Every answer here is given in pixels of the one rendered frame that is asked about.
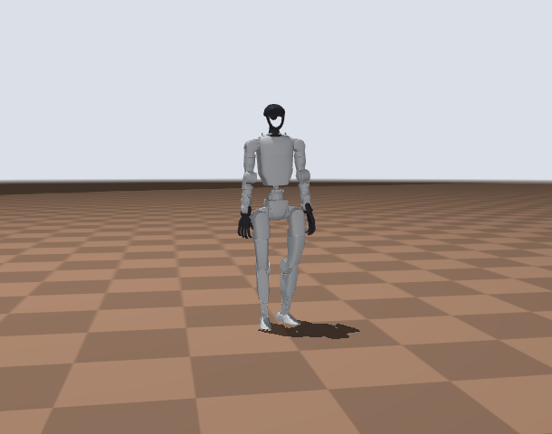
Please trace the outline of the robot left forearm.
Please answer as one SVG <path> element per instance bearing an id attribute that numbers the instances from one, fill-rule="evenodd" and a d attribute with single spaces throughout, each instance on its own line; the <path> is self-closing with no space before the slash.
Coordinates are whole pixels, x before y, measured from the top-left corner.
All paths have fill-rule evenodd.
<path id="1" fill-rule="evenodd" d="M 299 189 L 300 189 L 300 200 L 301 200 L 301 209 L 303 211 L 306 211 L 305 204 L 310 203 L 310 206 L 312 207 L 312 204 L 310 202 L 310 194 L 309 194 L 309 181 L 303 181 L 299 183 Z"/>

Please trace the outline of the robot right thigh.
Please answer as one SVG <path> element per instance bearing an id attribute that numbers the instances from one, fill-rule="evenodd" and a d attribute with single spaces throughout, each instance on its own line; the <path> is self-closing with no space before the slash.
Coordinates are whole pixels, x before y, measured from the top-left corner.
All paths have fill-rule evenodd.
<path id="1" fill-rule="evenodd" d="M 251 213 L 251 223 L 253 225 L 252 239 L 254 241 L 256 254 L 256 267 L 265 269 L 267 275 L 271 274 L 270 262 L 268 262 L 268 249 L 270 238 L 270 219 L 268 216 L 268 207 L 262 207 Z"/>

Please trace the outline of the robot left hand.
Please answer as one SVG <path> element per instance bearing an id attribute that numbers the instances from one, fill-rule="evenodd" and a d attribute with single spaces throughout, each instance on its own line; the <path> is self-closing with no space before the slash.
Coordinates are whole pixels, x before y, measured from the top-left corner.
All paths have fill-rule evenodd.
<path id="1" fill-rule="evenodd" d="M 309 229 L 306 231 L 306 233 L 308 235 L 311 235 L 316 230 L 315 219 L 314 219 L 314 216 L 312 214 L 313 210 L 311 209 L 310 203 L 306 203 L 305 208 L 306 208 L 306 211 L 303 211 L 303 212 L 307 214 L 307 220 L 308 220 L 308 223 L 309 223 Z"/>

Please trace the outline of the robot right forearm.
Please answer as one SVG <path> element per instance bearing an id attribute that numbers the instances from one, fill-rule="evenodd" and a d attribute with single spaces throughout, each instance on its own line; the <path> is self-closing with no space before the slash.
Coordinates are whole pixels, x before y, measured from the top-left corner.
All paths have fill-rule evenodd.
<path id="1" fill-rule="evenodd" d="M 252 190 L 253 186 L 251 184 L 247 184 L 247 173 L 245 172 L 243 175 L 243 183 L 242 183 L 242 199 L 241 199 L 241 212 L 242 213 L 248 213 L 248 207 L 252 204 Z"/>

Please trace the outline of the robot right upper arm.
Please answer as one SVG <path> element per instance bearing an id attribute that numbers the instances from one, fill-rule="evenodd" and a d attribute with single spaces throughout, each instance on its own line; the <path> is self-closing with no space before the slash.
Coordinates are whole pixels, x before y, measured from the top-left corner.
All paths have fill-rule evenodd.
<path id="1" fill-rule="evenodd" d="M 260 139 L 251 139 L 248 140 L 244 144 L 244 159 L 243 159 L 243 165 L 244 165 L 244 172 L 247 173 L 247 181 L 248 184 L 254 184 L 257 180 L 257 173 L 253 171 L 254 165 L 255 165 L 255 157 L 254 154 L 255 151 L 259 149 Z"/>

